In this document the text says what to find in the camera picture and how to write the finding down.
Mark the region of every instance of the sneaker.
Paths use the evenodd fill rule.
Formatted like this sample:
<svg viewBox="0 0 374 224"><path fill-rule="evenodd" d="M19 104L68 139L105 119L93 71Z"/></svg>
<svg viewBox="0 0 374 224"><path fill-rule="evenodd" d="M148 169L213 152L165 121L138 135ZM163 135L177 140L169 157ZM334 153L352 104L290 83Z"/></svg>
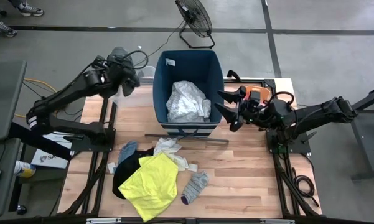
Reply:
<svg viewBox="0 0 374 224"><path fill-rule="evenodd" d="M21 13L21 15L27 17L27 16L43 16L44 11L43 9L39 9L36 7L32 7L28 5L28 3L21 3L18 6L18 10Z"/></svg>
<svg viewBox="0 0 374 224"><path fill-rule="evenodd" d="M17 31L5 25L3 22L0 22L0 33L4 34L6 37L15 37L17 35Z"/></svg>

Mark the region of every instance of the laundry basket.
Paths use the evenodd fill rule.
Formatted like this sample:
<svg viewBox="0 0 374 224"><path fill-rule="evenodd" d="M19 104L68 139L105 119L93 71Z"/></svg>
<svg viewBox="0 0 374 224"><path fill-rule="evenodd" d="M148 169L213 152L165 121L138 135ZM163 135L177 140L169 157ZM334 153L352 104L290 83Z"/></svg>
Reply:
<svg viewBox="0 0 374 224"><path fill-rule="evenodd" d="M210 122L168 122L166 102L172 93L172 85L174 82L183 80L194 83L212 102ZM224 100L217 94L218 90L224 90L224 81L220 62L214 51L171 50L163 52L157 62L153 85L157 121L169 136L206 138L222 119L221 114L214 107L215 103L224 104Z"/></svg>

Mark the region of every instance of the fan grille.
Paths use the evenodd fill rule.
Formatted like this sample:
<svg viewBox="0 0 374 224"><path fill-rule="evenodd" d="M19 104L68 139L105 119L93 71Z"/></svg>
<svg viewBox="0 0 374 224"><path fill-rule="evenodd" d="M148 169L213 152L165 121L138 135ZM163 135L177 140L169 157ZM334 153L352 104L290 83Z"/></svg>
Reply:
<svg viewBox="0 0 374 224"><path fill-rule="evenodd" d="M209 37L212 22L206 9L199 0L176 0L179 11L188 26L199 37Z"/></svg>

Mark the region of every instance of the person's leg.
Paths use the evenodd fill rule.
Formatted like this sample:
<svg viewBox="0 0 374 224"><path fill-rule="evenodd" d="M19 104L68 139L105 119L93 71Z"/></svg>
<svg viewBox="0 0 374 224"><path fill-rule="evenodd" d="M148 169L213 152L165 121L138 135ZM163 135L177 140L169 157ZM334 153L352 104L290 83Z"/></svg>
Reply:
<svg viewBox="0 0 374 224"><path fill-rule="evenodd" d="M17 35L17 31L5 25L3 22L0 22L0 33L6 37L15 37Z"/></svg>
<svg viewBox="0 0 374 224"><path fill-rule="evenodd" d="M28 3L23 2L22 0L8 0L11 2L12 6L16 7L21 15L23 16L43 16L43 9L30 6Z"/></svg>

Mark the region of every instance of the wooden table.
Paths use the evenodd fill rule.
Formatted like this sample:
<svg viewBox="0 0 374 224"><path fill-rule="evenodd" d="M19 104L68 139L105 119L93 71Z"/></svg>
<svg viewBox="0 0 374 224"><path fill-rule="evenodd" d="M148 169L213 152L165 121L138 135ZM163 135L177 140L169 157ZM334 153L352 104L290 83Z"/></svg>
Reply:
<svg viewBox="0 0 374 224"><path fill-rule="evenodd" d="M294 94L289 78L275 78L276 91ZM226 91L236 90L240 84L226 84ZM279 95L283 100L290 96ZM98 121L102 98L93 96L86 99L82 122ZM141 86L118 110L115 148L109 162L117 162L120 149L130 140L139 142L138 150L156 145L158 138L146 138L144 134L165 134L156 120L152 105L152 86ZM256 126L244 125L238 132L229 131L229 125L222 119L210 138L228 139L228 145L205 141L179 141L182 149L177 153L189 163L198 164L199 170L206 170L210 180L202 194L190 205L181 202L180 194L190 180L191 172L179 172L177 176L178 196L170 207L159 217L197 218L277 218L282 217L272 155L266 148L264 132ZM70 161L58 212L66 210L83 190L91 161L91 152L82 152ZM306 175L314 182L311 165L299 154L291 154L291 164L298 175ZM121 200L112 193L113 175L108 170L102 192L101 217L139 217L127 200ZM91 191L90 207L94 204L95 188ZM288 209L292 212L290 193L286 190ZM311 200L309 205L318 213Z"/></svg>

